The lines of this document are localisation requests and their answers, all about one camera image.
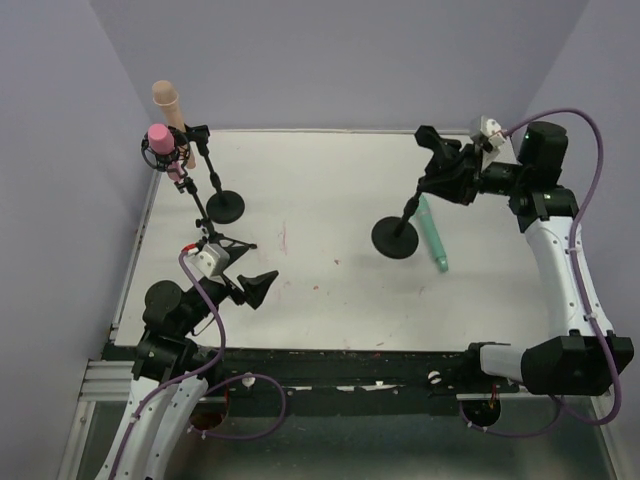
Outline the teal microphone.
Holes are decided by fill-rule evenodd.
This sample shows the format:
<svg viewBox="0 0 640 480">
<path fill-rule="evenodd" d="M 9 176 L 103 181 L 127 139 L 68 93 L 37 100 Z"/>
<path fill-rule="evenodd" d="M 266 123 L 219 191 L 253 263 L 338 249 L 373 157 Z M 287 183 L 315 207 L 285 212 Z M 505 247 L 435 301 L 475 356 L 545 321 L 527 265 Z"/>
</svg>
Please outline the teal microphone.
<svg viewBox="0 0 640 480">
<path fill-rule="evenodd" d="M 423 237 L 429 248 L 431 257 L 441 273 L 449 271 L 447 254 L 444 249 L 441 237 L 436 227 L 429 202 L 424 195 L 419 198 L 418 209 L 415 215 L 421 227 Z"/>
</svg>

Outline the peach microphone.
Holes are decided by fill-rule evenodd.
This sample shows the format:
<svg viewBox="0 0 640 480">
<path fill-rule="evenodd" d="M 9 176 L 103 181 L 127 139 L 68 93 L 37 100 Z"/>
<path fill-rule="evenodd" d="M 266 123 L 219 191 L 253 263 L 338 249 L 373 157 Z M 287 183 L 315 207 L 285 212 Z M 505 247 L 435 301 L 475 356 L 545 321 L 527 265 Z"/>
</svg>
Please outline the peach microphone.
<svg viewBox="0 0 640 480">
<path fill-rule="evenodd" d="M 167 124 L 185 133 L 186 127 L 179 94 L 174 85 L 167 80 L 156 81 L 152 85 L 152 96 L 153 102 L 164 114 Z"/>
</svg>

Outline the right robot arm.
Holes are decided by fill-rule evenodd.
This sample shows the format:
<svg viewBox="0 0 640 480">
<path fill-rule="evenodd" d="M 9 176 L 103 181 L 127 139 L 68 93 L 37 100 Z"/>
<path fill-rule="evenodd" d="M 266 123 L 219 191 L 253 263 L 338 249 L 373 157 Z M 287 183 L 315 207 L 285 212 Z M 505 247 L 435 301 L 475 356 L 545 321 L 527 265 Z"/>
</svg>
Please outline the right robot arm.
<svg viewBox="0 0 640 480">
<path fill-rule="evenodd" d="M 469 144 L 445 139 L 432 126 L 419 127 L 415 139 L 432 152 L 420 191 L 460 205 L 479 194 L 506 196 L 538 266 L 548 339 L 528 348 L 480 343 L 475 348 L 481 371 L 538 395 L 604 394 L 632 360 L 634 347 L 630 338 L 615 334 L 599 305 L 581 250 L 577 200 L 559 183 L 566 130 L 530 123 L 514 164 L 495 159 L 505 136 L 492 119 L 482 121 Z"/>
</svg>

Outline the black round-base clip stand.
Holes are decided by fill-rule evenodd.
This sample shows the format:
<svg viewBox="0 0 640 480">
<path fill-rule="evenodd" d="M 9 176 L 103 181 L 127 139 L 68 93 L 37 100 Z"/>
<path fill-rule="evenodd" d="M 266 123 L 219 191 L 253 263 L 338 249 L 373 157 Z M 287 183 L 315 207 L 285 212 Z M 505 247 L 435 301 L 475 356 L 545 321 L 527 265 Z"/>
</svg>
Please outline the black round-base clip stand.
<svg viewBox="0 0 640 480">
<path fill-rule="evenodd" d="M 209 170 L 209 179 L 215 194 L 206 204 L 208 217 L 217 224 L 231 224 L 237 221 L 245 211 L 245 202 L 241 195 L 232 190 L 224 190 L 221 179 L 209 156 L 210 130 L 206 125 L 185 126 L 186 137 L 196 145 L 200 156 Z"/>
</svg>

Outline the pink microphone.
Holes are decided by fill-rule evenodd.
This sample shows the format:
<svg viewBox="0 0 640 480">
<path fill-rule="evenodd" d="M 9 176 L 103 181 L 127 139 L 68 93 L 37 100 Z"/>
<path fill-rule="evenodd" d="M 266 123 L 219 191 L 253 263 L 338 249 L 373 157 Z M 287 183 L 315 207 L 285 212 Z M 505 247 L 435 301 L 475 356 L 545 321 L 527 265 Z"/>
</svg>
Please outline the pink microphone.
<svg viewBox="0 0 640 480">
<path fill-rule="evenodd" d="M 166 173 L 174 183 L 184 177 L 181 152 L 176 146 L 172 131 L 164 124 L 153 124 L 147 131 L 148 149 L 146 158 L 150 165 L 161 173 Z"/>
</svg>

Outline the black tripod shock-mount stand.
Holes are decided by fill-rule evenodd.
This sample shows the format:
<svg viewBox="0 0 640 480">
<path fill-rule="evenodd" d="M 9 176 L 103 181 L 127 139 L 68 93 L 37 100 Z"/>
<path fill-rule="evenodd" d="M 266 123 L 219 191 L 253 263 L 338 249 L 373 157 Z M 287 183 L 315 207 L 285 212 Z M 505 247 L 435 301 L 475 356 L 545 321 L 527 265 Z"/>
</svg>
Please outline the black tripod shock-mount stand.
<svg viewBox="0 0 640 480">
<path fill-rule="evenodd" d="M 233 239 L 231 237 L 228 237 L 222 234 L 220 231 L 218 231 L 217 228 L 215 227 L 215 224 L 217 223 L 214 223 L 208 217 L 208 214 L 206 211 L 207 203 L 206 204 L 203 203 L 199 194 L 198 187 L 195 183 L 195 180 L 193 176 L 189 173 L 189 170 L 190 170 L 189 164 L 194 159 L 194 154 L 191 149 L 192 142 L 190 142 L 187 139 L 186 132 L 182 133 L 181 131 L 177 130 L 172 126 L 168 126 L 168 125 L 165 125 L 165 126 L 167 126 L 172 131 L 176 141 L 176 146 L 179 148 L 181 152 L 182 167 L 184 169 L 184 177 L 182 181 L 180 183 L 174 183 L 166 173 L 161 173 L 160 171 L 155 170 L 150 165 L 149 160 L 146 158 L 146 153 L 149 146 L 148 140 L 147 140 L 148 130 L 144 134 L 140 144 L 140 154 L 144 163 L 148 167 L 150 167 L 152 170 L 159 172 L 160 174 L 165 174 L 171 180 L 171 182 L 173 183 L 173 185 L 175 186 L 175 188 L 178 190 L 179 193 L 187 193 L 188 196 L 194 201 L 197 211 L 199 213 L 199 216 L 195 220 L 195 226 L 203 232 L 204 238 L 209 243 L 215 243 L 220 245 L 222 240 L 226 240 L 226 239 L 238 240 L 238 239 Z M 247 242 L 247 243 L 250 244 L 250 250 L 256 250 L 258 248 L 258 246 L 255 243 L 250 243 L 250 242 Z"/>
</svg>

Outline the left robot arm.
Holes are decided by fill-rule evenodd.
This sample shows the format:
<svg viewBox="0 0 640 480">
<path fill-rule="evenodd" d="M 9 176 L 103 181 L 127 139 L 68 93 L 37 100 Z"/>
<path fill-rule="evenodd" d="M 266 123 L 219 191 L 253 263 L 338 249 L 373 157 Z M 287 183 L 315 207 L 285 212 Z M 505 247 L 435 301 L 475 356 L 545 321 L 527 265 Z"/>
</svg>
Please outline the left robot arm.
<svg viewBox="0 0 640 480">
<path fill-rule="evenodd" d="M 144 298 L 143 335 L 135 348 L 126 408 L 97 476 L 100 479 L 161 479 L 199 400 L 217 390 L 215 367 L 225 348 L 200 352 L 195 328 L 206 318 L 226 331 L 219 306 L 231 299 L 258 308 L 277 271 L 228 279 L 226 267 L 246 252 L 201 240 L 185 246 L 178 263 L 191 283 L 184 291 L 171 280 L 153 284 Z"/>
</svg>

